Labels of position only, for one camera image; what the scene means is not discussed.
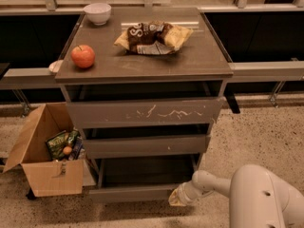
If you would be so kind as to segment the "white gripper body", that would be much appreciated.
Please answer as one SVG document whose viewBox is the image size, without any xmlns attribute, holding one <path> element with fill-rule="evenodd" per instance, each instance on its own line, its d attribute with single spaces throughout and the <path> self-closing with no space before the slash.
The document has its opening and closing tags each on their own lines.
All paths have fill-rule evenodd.
<svg viewBox="0 0 304 228">
<path fill-rule="evenodd" d="M 191 205 L 199 198 L 205 198 L 212 194 L 213 191 L 205 191 L 196 187 L 193 182 L 184 182 L 177 189 L 178 204 L 181 206 Z"/>
</svg>

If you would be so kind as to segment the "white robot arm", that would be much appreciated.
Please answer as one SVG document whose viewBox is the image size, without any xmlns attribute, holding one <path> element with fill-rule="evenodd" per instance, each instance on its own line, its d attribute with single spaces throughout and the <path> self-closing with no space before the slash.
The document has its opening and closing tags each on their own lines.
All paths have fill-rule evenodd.
<svg viewBox="0 0 304 228">
<path fill-rule="evenodd" d="M 231 179 L 198 170 L 168 201 L 172 206 L 187 206 L 211 192 L 229 199 L 229 228 L 297 228 L 304 223 L 304 196 L 270 170 L 254 164 L 241 166 Z"/>
</svg>

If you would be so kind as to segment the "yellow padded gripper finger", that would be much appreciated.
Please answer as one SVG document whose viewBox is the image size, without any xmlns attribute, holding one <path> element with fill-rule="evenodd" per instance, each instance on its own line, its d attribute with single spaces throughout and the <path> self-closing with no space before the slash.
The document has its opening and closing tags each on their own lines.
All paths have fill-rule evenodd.
<svg viewBox="0 0 304 228">
<path fill-rule="evenodd" d="M 182 207 L 186 203 L 184 201 L 184 195 L 179 188 L 176 188 L 169 196 L 168 202 L 171 206 Z"/>
</svg>

